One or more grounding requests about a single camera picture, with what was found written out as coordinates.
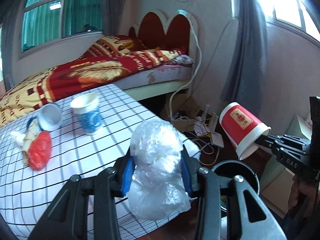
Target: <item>screw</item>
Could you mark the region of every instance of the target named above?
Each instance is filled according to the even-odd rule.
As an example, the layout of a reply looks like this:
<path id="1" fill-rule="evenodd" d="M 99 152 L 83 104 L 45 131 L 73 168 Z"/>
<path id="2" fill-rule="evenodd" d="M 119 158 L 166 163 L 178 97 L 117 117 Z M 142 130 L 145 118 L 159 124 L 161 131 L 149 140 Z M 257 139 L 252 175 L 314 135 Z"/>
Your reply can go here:
<path id="1" fill-rule="evenodd" d="M 114 174 L 116 172 L 116 169 L 114 167 L 109 167 L 106 170 L 107 170 L 107 173 L 109 174 Z"/>
<path id="2" fill-rule="evenodd" d="M 72 175 L 70 179 L 71 179 L 71 181 L 76 182 L 80 179 L 80 176 L 79 175 Z"/>
<path id="3" fill-rule="evenodd" d="M 233 177 L 236 182 L 243 182 L 244 178 L 241 175 L 236 175 Z"/>
<path id="4" fill-rule="evenodd" d="M 198 171 L 199 171 L 201 174 L 208 174 L 208 173 L 209 173 L 209 170 L 208 170 L 207 168 L 203 168 L 203 167 L 199 168 Z"/>

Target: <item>wall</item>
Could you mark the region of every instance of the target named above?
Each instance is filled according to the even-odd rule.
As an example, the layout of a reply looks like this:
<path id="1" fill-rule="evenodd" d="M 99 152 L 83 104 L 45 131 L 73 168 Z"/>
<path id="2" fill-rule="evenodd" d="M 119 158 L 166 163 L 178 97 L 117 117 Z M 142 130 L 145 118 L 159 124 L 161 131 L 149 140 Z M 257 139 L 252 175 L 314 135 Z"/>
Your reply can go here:
<path id="1" fill-rule="evenodd" d="M 121 26 L 119 27 L 119 34 L 128 33 L 130 28 L 130 19 L 131 0 L 126 0 Z M 35 73 L 75 60 L 81 56 L 96 40 L 103 36 L 101 33 L 92 33 L 87 36 L 67 38 L 63 41 L 59 41 L 53 45 L 39 49 L 30 55 L 20 58 L 20 32 L 21 23 L 20 21 L 17 21 L 12 56 L 12 74 L 15 84 Z"/>
<path id="2" fill-rule="evenodd" d="M 260 119 L 275 135 L 286 133 L 295 114 L 307 117 L 309 97 L 320 95 L 320 47 L 268 24 L 268 69 Z"/>
<path id="3" fill-rule="evenodd" d="M 159 9 L 168 18 L 178 9 L 193 14 L 199 24 L 199 43 L 203 51 L 202 66 L 195 79 L 195 84 L 203 75 L 219 36 L 229 20 L 231 20 L 231 0 L 132 0 L 132 23 L 140 23 L 150 10 Z M 216 51 L 208 71 L 201 81 L 194 97 L 201 107 L 210 105 L 211 111 L 219 111 L 220 93 L 223 88 L 228 69 L 231 64 L 237 32 L 237 20 L 231 20 L 221 43 Z"/>
<path id="4" fill-rule="evenodd" d="M 195 84 L 201 79 L 225 24 L 231 19 L 231 0 L 132 0 L 132 20 L 139 23 L 152 9 L 168 17 L 177 9 L 191 12 L 199 23 L 199 41 L 204 57 Z M 284 134 L 295 114 L 305 118 L 309 96 L 320 95 L 320 49 L 309 40 L 278 25 L 268 24 L 268 69 L 260 119 L 275 135 Z M 237 33 L 232 20 L 215 57 L 194 93 L 198 104 L 219 113 L 219 99 L 231 64 Z"/>
<path id="5" fill-rule="evenodd" d="M 0 97 L 2 97 L 5 94 L 5 86 L 4 86 L 4 80 L 0 81 Z"/>

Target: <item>window sill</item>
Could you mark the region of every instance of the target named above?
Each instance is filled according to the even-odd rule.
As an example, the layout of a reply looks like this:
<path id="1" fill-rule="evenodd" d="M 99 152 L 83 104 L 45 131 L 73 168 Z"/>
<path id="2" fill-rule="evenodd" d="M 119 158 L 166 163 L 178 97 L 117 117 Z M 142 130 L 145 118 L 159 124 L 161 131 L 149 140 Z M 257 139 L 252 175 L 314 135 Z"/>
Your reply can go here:
<path id="1" fill-rule="evenodd" d="M 297 35 L 299 35 L 300 37 L 310 41 L 311 43 L 313 43 L 314 45 L 316 45 L 319 49 L 320 49 L 320 42 L 318 40 L 316 40 L 314 37 L 310 36 L 309 34 L 305 33 L 304 31 L 294 27 L 294 26 L 291 26 L 289 24 L 286 24 L 286 23 L 283 23 L 281 21 L 274 21 L 273 19 L 272 20 L 269 20 L 267 19 L 267 24 L 270 24 L 271 26 L 272 25 L 276 25 L 276 26 L 279 26 L 283 29 L 286 29 L 286 30 L 289 30 Z"/>
<path id="2" fill-rule="evenodd" d="M 62 44 L 62 43 L 65 43 L 66 41 L 69 41 L 69 40 L 75 40 L 75 39 L 82 39 L 82 38 L 85 38 L 85 37 L 92 37 L 92 36 L 101 36 L 102 35 L 102 32 L 89 32 L 89 33 L 81 33 L 81 34 L 77 34 L 77 35 L 72 35 L 72 36 L 68 36 L 68 37 L 65 37 L 65 38 L 62 38 L 62 39 L 55 39 L 55 40 L 52 40 L 52 41 L 48 41 L 46 43 L 43 43 L 43 44 L 40 44 L 36 47 L 33 47 L 31 49 L 28 49 L 24 52 L 20 52 L 20 57 L 19 57 L 19 60 L 20 59 L 23 59 L 25 57 L 28 57 L 36 52 L 39 52 L 43 49 L 46 49 L 48 47 L 51 47 L 53 45 L 59 45 L 59 44 Z"/>

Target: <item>bed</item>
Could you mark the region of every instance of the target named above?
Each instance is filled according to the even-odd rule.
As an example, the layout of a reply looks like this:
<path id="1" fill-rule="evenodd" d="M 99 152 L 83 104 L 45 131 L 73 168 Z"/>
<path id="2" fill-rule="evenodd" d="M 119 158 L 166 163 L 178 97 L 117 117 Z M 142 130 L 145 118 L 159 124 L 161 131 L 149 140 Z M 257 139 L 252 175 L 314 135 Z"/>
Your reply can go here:
<path id="1" fill-rule="evenodd" d="M 103 37 L 78 59 L 26 78 L 0 97 L 0 127 L 47 103 L 109 83 L 135 100 L 177 90 L 188 83 L 194 66 L 172 61 L 183 54 L 196 59 L 188 19 L 196 32 L 196 21 L 186 11 L 169 20 L 158 10 L 149 12 L 128 36 Z"/>
<path id="2" fill-rule="evenodd" d="M 196 41 L 188 18 L 198 35 L 197 21 L 187 11 L 178 10 L 167 19 L 161 11 L 153 10 L 144 16 L 139 25 L 130 28 L 129 36 L 140 39 L 148 48 L 185 47 L 186 54 L 196 61 Z M 194 65 L 164 65 L 121 79 L 114 84 L 135 100 L 142 100 L 176 91 L 189 82 L 193 72 Z"/>

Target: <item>crumpled plastic bag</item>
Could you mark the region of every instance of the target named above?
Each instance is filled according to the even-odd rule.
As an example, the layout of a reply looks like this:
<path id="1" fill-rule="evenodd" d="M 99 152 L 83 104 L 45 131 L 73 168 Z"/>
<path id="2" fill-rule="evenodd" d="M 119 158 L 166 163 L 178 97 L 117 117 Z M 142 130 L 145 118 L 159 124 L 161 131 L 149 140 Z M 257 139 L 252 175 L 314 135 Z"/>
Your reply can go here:
<path id="1" fill-rule="evenodd" d="M 50 133 L 42 131 L 28 150 L 28 164 L 35 171 L 42 170 L 50 160 L 52 143 Z"/>
<path id="2" fill-rule="evenodd" d="M 182 149 L 179 134 L 166 121 L 144 121 L 132 134 L 130 153 L 137 167 L 128 200 L 137 218 L 155 221 L 191 208 L 181 177 Z"/>

